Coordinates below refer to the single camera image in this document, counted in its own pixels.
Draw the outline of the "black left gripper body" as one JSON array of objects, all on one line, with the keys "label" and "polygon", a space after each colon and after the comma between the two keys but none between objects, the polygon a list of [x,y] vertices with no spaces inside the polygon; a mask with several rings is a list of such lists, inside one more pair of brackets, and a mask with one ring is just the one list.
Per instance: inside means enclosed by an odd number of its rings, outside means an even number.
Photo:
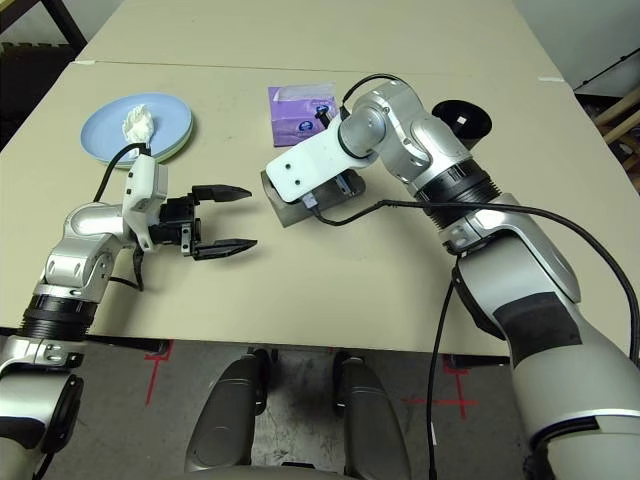
[{"label": "black left gripper body", "polygon": [[194,192],[167,199],[161,205],[158,222],[149,227],[151,240],[159,245],[176,245],[184,256],[193,256],[201,241],[201,220],[195,215],[199,204]]}]

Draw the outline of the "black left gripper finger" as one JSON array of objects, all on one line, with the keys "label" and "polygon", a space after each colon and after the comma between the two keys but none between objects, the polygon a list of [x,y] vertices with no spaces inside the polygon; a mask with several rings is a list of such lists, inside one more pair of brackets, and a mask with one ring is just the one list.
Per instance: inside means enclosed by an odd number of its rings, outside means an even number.
[{"label": "black left gripper finger", "polygon": [[191,257],[195,261],[227,258],[249,250],[256,245],[257,241],[251,239],[216,240],[211,245],[196,245]]},{"label": "black left gripper finger", "polygon": [[202,201],[233,202],[249,198],[252,193],[241,187],[216,184],[193,186],[191,195],[195,203]]}]

